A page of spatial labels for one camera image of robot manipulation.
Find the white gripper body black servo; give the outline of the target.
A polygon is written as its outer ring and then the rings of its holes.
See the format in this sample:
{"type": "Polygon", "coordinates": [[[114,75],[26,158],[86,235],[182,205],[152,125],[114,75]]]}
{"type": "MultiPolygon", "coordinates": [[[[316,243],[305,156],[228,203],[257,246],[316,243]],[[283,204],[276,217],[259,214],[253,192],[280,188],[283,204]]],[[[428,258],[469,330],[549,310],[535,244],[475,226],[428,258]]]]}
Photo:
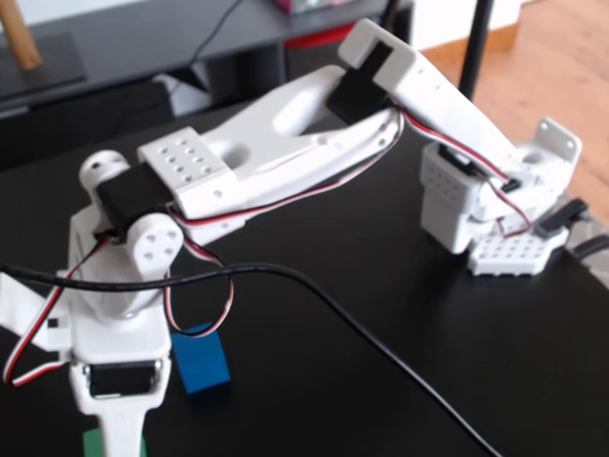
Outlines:
{"type": "Polygon", "coordinates": [[[145,306],[111,316],[121,293],[65,290],[59,322],[67,340],[58,349],[69,364],[78,409],[91,416],[144,416],[159,407],[171,371],[171,342],[162,293],[145,291],[145,306]]]}

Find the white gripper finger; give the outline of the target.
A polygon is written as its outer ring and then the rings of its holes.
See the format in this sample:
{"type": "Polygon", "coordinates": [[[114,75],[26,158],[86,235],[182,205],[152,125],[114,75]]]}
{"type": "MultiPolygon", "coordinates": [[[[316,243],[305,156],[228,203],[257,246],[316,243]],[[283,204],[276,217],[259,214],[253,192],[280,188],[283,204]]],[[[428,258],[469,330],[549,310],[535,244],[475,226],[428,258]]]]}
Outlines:
{"type": "Polygon", "coordinates": [[[145,416],[141,413],[111,413],[99,417],[103,455],[140,457],[145,416]]]}

